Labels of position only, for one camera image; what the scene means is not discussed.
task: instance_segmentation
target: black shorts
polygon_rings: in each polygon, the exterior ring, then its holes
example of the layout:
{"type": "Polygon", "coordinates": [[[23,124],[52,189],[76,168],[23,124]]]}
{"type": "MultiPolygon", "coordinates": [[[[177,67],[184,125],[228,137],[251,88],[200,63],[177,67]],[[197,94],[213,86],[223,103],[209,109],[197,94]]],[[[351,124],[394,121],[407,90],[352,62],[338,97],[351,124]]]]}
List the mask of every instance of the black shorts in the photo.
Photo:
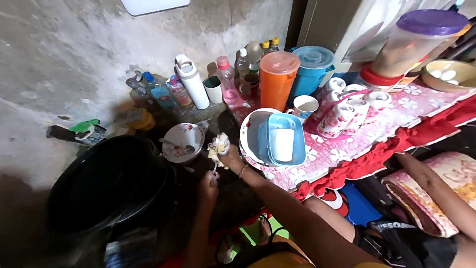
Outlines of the black shorts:
{"type": "Polygon", "coordinates": [[[380,230],[383,238],[369,235],[368,227],[354,228],[353,244],[390,267],[450,268],[457,253],[454,238],[433,237],[417,228],[380,230]]]}

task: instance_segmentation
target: white thermos bottle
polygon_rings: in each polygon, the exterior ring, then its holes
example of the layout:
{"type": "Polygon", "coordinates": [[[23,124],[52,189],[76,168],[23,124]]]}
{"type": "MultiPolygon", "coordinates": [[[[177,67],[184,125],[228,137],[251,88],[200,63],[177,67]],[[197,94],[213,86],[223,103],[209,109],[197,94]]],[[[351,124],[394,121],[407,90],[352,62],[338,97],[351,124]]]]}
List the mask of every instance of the white thermos bottle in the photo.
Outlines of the white thermos bottle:
{"type": "Polygon", "coordinates": [[[179,54],[175,57],[175,69],[177,69],[177,74],[187,88],[195,106],[199,109],[207,108],[210,105],[210,101],[203,87],[200,74],[192,60],[184,54],[179,54]]]}

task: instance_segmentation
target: bracelet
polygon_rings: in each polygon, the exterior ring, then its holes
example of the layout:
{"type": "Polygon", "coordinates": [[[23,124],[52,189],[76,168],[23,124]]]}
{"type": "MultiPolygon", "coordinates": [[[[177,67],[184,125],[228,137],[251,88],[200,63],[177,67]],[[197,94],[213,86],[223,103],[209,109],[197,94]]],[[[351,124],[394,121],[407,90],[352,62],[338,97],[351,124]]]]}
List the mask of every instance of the bracelet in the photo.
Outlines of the bracelet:
{"type": "Polygon", "coordinates": [[[238,177],[241,179],[241,174],[243,173],[243,171],[245,171],[245,169],[248,167],[248,165],[245,165],[241,171],[238,173],[238,177]]]}

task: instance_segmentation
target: purple lid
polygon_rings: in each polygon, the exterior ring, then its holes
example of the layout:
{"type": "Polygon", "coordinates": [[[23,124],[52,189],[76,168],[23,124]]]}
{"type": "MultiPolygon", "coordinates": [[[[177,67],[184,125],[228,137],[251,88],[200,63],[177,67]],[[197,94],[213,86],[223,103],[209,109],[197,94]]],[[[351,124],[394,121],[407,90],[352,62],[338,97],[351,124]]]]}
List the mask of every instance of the purple lid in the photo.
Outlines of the purple lid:
{"type": "Polygon", "coordinates": [[[455,34],[467,24],[467,17],[449,10],[415,10],[397,21],[397,27],[402,30],[432,36],[455,34]]]}

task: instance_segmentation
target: rolled mat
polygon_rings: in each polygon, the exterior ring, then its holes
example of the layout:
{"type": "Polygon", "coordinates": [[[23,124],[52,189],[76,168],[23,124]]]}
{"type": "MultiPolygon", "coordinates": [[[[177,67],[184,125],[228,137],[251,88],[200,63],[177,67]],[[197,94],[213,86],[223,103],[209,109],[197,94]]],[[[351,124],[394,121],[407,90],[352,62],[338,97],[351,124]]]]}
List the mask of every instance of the rolled mat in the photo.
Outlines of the rolled mat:
{"type": "MultiPolygon", "coordinates": [[[[423,163],[433,169],[461,199],[476,209],[476,160],[465,154],[445,152],[423,163]]],[[[436,237],[451,237],[459,232],[407,173],[397,171],[384,177],[382,184],[407,209],[416,225],[424,232],[436,237]]]]}

